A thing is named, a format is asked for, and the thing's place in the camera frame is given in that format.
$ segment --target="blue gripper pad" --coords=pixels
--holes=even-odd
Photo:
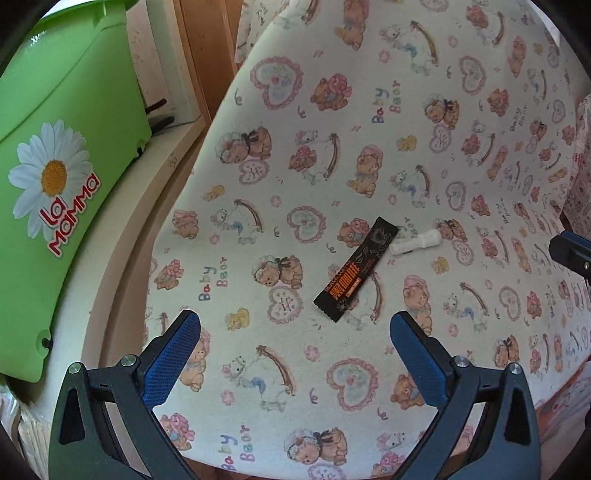
[[[587,250],[591,250],[591,242],[589,240],[587,240],[586,238],[583,238],[582,236],[577,235],[576,233],[569,232],[568,230],[565,230],[564,232],[562,232],[560,234],[560,236],[563,236],[567,240],[570,240],[571,242],[575,243],[576,245],[578,245],[582,248],[585,248]]]
[[[164,340],[160,353],[144,374],[142,400],[149,409],[162,405],[183,371],[189,356],[199,341],[201,323],[195,312],[185,310],[166,331],[164,336],[152,340]]]
[[[446,379],[412,328],[397,313],[390,321],[390,339],[427,405],[447,404]]]

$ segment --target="white plastic object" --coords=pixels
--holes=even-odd
[[[389,250],[392,255],[401,255],[416,250],[417,248],[436,247],[440,244],[441,234],[439,233],[439,230],[433,229],[421,233],[410,240],[403,240],[401,242],[394,241],[390,244]]]

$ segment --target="chair seat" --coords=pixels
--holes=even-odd
[[[203,325],[155,410],[173,443],[266,478],[391,475],[435,414],[391,345],[399,310],[452,355],[522,363],[548,400],[589,356],[585,283],[548,254],[575,127],[563,58],[525,4],[292,2],[155,244],[146,342],[184,308]],[[443,243],[386,253],[332,322],[313,300],[378,216]]]

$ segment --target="white daisy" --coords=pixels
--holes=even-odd
[[[25,191],[12,213],[16,220],[29,215],[27,233],[30,238],[35,238],[41,227],[45,239],[52,238],[53,231],[41,220],[39,210],[49,209],[58,195],[71,207],[75,195],[92,173],[90,154],[82,149],[85,145],[86,139],[79,132],[65,129],[63,120],[59,120],[54,126],[43,124],[41,138],[33,135],[28,144],[21,143],[17,147],[21,164],[10,171],[8,180]]]

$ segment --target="teddy bear print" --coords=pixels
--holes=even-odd
[[[349,180],[347,186],[367,198],[373,197],[383,159],[384,153],[375,145],[363,147],[357,157],[355,180]]]
[[[409,135],[396,140],[396,147],[399,152],[414,152],[417,148],[417,137]]]
[[[407,275],[404,277],[402,296],[404,297],[407,312],[423,329],[425,334],[431,335],[433,320],[431,319],[427,282],[416,275]]]
[[[182,278],[183,274],[184,269],[181,268],[181,262],[179,260],[172,260],[172,262],[166,265],[154,279],[156,288],[158,290],[161,290],[162,288],[172,290],[174,287],[178,286],[178,279]]]
[[[541,366],[542,366],[542,356],[540,355],[540,352],[534,348],[531,351],[530,373],[531,374],[538,373],[538,371],[540,371]]]
[[[444,240],[453,240],[454,238],[457,238],[462,242],[468,241],[464,227],[460,225],[460,222],[457,220],[437,220],[436,222],[436,228],[439,230],[439,233]]]
[[[513,211],[517,216],[522,217],[524,220],[530,219],[530,214],[525,208],[525,205],[523,205],[521,202],[513,202]]]
[[[297,172],[307,171],[316,163],[316,151],[312,150],[308,145],[301,145],[298,147],[295,155],[292,155],[289,163],[289,170]]]
[[[496,256],[499,254],[499,249],[496,247],[495,243],[488,237],[484,237],[482,239],[482,251],[484,252],[484,256],[486,258],[492,258],[493,260],[497,260]]]
[[[281,281],[294,290],[301,288],[304,278],[300,260],[293,255],[283,258],[272,255],[261,257],[252,267],[252,275],[261,285],[274,287]]]
[[[505,116],[509,108],[509,92],[495,88],[486,101],[492,113],[496,113],[498,116]]]
[[[557,171],[556,173],[550,175],[550,177],[548,177],[548,181],[550,183],[554,183],[556,181],[562,180],[563,178],[566,177],[566,174],[568,173],[568,169],[566,168],[561,168],[559,171]]]
[[[417,384],[410,375],[399,375],[394,384],[394,393],[390,396],[392,403],[397,403],[403,410],[410,407],[422,407],[425,401],[418,391]]]
[[[519,362],[519,345],[513,335],[507,340],[498,340],[495,345],[495,365],[506,368],[510,362]]]
[[[449,272],[449,262],[445,257],[437,257],[437,260],[431,262],[431,268],[437,275],[443,275],[445,272]]]
[[[505,17],[487,6],[488,0],[473,0],[473,5],[466,7],[466,19],[476,27],[476,34],[484,45],[496,47],[505,34]]]
[[[550,159],[552,158],[552,151],[549,148],[545,148],[540,152],[540,155],[538,155],[538,157],[542,162],[550,161]]]
[[[179,376],[183,385],[191,387],[191,390],[198,392],[203,386],[203,373],[207,366],[205,357],[209,354],[210,335],[207,330],[201,328],[201,337],[189,356],[189,360]]]
[[[563,300],[570,298],[569,286],[567,285],[566,281],[564,281],[564,280],[561,280],[560,283],[558,284],[558,295],[560,295],[560,298]]]
[[[189,423],[181,414],[175,413],[170,418],[168,415],[162,415],[160,425],[168,439],[177,448],[177,450],[190,450],[191,444],[195,439],[195,432],[189,430]]]
[[[175,210],[173,213],[174,234],[193,240],[199,233],[199,221],[194,211]]]
[[[527,313],[531,315],[532,320],[542,316],[542,304],[534,291],[531,291],[527,296]]]
[[[550,228],[550,225],[547,224],[547,223],[544,223],[542,221],[542,219],[538,216],[537,213],[534,212],[534,215],[535,215],[536,221],[538,222],[538,227],[540,227],[540,230],[542,230],[544,233],[547,233],[547,234],[551,235],[552,234],[552,231],[548,231],[548,232],[546,231],[547,229]]]
[[[477,134],[471,134],[462,144],[462,153],[466,156],[474,155],[480,150],[480,138]]]
[[[379,463],[375,463],[371,470],[371,478],[392,477],[402,466],[405,460],[404,455],[394,452],[384,452]]]
[[[472,211],[477,213],[478,216],[490,216],[491,211],[488,209],[484,197],[479,195],[472,199]]]
[[[519,266],[527,273],[531,273],[530,261],[527,258],[527,254],[525,253],[525,249],[523,248],[521,240],[512,237],[511,243],[513,244],[513,249],[517,254],[517,258],[519,259]]]
[[[206,202],[212,202],[215,199],[220,198],[224,193],[226,193],[226,189],[223,187],[223,185],[215,185],[211,191],[206,192],[202,196],[202,199]]]
[[[324,110],[340,110],[347,106],[347,98],[351,96],[353,89],[347,84],[347,77],[341,73],[335,73],[328,80],[322,78],[314,89],[310,102],[318,106],[321,112]]]
[[[530,193],[531,201],[534,203],[538,203],[540,199],[540,187],[534,187],[531,189]]]
[[[434,124],[443,122],[449,130],[456,128],[460,119],[460,104],[457,100],[446,100],[442,95],[431,95],[423,103],[425,115]]]
[[[269,130],[259,127],[249,134],[231,132],[220,139],[216,155],[222,163],[240,163],[248,157],[267,160],[271,156]]]
[[[566,142],[568,146],[571,146],[574,142],[576,137],[576,130],[571,125],[564,127],[562,129],[562,139]]]
[[[359,50],[363,43],[365,21],[369,16],[369,0],[345,0],[343,10],[343,26],[335,28],[335,35],[353,50]]]
[[[236,313],[226,315],[225,321],[228,330],[239,330],[251,324],[251,315],[247,309],[239,308]]]
[[[521,74],[521,68],[523,67],[526,51],[527,46],[525,45],[523,38],[520,36],[515,37],[515,40],[513,41],[513,51],[511,52],[511,57],[507,58],[511,73],[513,73],[513,77],[515,78]]]
[[[499,174],[499,170],[505,163],[507,156],[509,155],[509,148],[506,145],[503,145],[499,151],[496,153],[495,161],[492,163],[492,166],[486,172],[490,181],[495,181],[496,176]]]
[[[322,433],[296,429],[285,440],[284,449],[287,458],[304,465],[311,465],[319,459],[336,466],[347,462],[347,440],[342,430],[337,428]]]
[[[351,223],[343,222],[336,239],[344,242],[347,247],[358,247],[369,233],[369,224],[361,218],[354,218]]]
[[[547,131],[548,125],[543,123],[539,118],[536,118],[530,125],[530,132],[534,137],[536,137],[538,142],[544,138]]]

